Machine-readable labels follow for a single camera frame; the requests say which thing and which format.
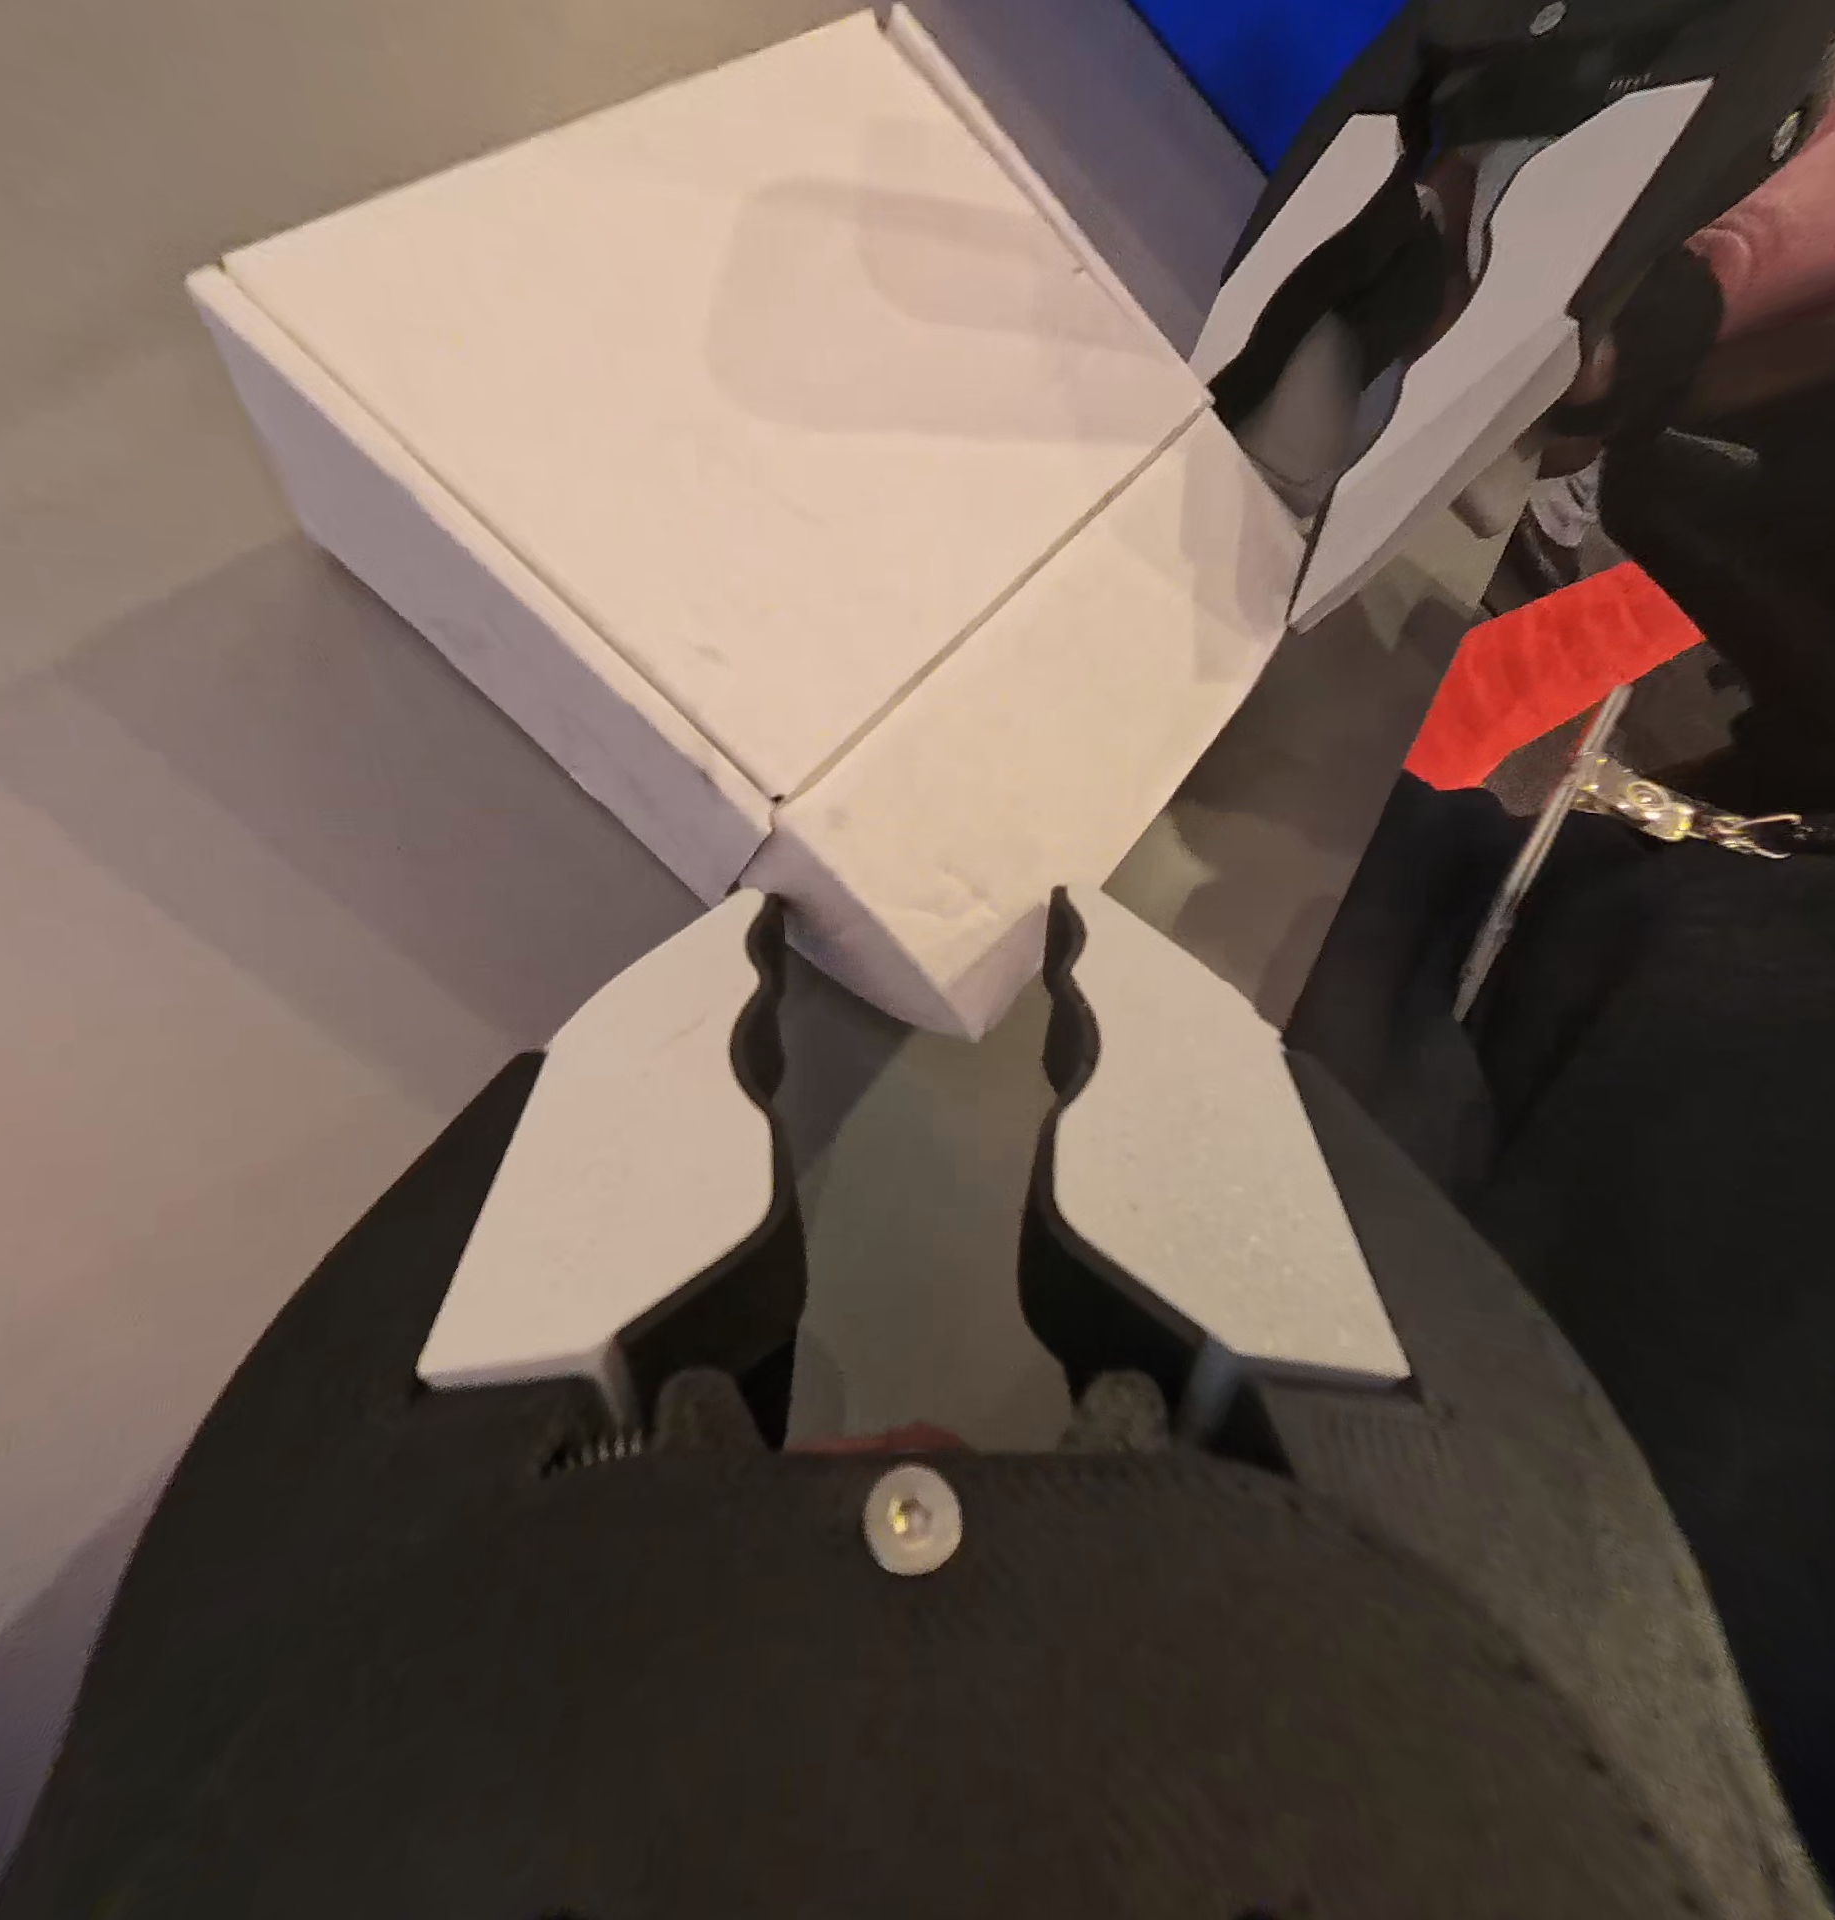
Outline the blue plastic bin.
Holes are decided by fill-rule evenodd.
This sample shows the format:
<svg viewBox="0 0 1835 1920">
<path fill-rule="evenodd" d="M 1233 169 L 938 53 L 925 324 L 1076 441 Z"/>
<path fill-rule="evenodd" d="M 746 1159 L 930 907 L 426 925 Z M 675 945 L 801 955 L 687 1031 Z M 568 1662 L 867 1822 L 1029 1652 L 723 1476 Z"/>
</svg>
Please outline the blue plastic bin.
<svg viewBox="0 0 1835 1920">
<path fill-rule="evenodd" d="M 1131 1 L 1263 173 L 1402 1 Z"/>
</svg>

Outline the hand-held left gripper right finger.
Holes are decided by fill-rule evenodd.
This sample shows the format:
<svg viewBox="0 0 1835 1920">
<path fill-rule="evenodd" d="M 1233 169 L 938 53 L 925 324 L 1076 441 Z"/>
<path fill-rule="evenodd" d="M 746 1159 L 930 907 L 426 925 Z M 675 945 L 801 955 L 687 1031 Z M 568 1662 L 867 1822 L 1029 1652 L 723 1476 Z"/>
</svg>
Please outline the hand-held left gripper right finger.
<svg viewBox="0 0 1835 1920">
<path fill-rule="evenodd" d="M 1183 1439 L 1264 1448 L 1266 1386 L 1406 1395 L 1279 1031 L 1093 885 L 1049 901 L 1043 987 L 1018 1301 L 1072 1406 L 1138 1377 Z"/>
</svg>

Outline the white cardboard box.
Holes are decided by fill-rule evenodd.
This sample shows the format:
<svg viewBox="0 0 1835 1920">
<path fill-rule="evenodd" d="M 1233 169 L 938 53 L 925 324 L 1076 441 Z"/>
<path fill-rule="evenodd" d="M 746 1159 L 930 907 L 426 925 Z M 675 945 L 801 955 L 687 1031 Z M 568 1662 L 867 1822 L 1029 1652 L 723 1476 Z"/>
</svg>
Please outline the white cardboard box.
<svg viewBox="0 0 1835 1920">
<path fill-rule="evenodd" d="M 904 7 L 186 279 L 302 531 L 706 901 L 974 1041 L 1304 539 Z"/>
</svg>

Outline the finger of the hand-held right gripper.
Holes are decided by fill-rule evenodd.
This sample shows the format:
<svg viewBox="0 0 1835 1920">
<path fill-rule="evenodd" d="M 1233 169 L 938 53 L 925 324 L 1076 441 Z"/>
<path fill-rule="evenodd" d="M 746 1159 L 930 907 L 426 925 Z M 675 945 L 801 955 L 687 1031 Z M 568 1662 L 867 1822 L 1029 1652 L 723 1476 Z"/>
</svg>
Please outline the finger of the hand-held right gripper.
<svg viewBox="0 0 1835 1920">
<path fill-rule="evenodd" d="M 1627 93 L 1511 175 L 1471 300 L 1406 369 L 1385 429 L 1329 494 L 1291 630 L 1350 600 L 1565 393 L 1582 361 L 1568 303 L 1710 86 Z"/>
<path fill-rule="evenodd" d="M 1189 363 L 1282 498 L 1325 498 L 1457 319 L 1457 150 L 1353 115 L 1243 235 Z"/>
</svg>

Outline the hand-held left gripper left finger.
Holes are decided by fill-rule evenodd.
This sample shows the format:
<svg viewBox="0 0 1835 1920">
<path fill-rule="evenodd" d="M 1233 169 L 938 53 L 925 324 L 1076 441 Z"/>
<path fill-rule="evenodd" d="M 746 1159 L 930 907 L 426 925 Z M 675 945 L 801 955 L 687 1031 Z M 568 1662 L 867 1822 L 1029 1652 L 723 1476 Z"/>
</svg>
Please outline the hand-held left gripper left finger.
<svg viewBox="0 0 1835 1920">
<path fill-rule="evenodd" d="M 707 1372 L 784 1446 L 807 1254 L 783 992 L 783 907 L 737 891 L 566 1020 L 424 1337 L 426 1388 L 583 1379 L 635 1435 Z"/>
</svg>

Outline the person's right hand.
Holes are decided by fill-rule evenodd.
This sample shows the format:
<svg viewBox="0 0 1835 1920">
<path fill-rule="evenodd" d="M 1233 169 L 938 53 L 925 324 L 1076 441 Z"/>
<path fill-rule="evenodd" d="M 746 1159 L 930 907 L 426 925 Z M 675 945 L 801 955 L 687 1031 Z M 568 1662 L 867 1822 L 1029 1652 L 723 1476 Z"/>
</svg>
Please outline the person's right hand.
<svg viewBox="0 0 1835 1920">
<path fill-rule="evenodd" d="M 1835 379 L 1835 76 L 1800 142 L 1661 255 L 1559 417 L 1586 436 L 1720 420 Z"/>
</svg>

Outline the red object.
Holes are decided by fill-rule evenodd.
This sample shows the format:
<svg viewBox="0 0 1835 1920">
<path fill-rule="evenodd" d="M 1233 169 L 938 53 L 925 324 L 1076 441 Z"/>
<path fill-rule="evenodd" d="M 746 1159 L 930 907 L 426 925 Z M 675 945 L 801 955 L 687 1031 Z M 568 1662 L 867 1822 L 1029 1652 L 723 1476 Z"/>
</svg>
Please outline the red object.
<svg viewBox="0 0 1835 1920">
<path fill-rule="evenodd" d="M 1404 772 L 1436 791 L 1482 786 L 1511 754 L 1701 642 L 1637 563 L 1490 617 L 1462 637 Z"/>
</svg>

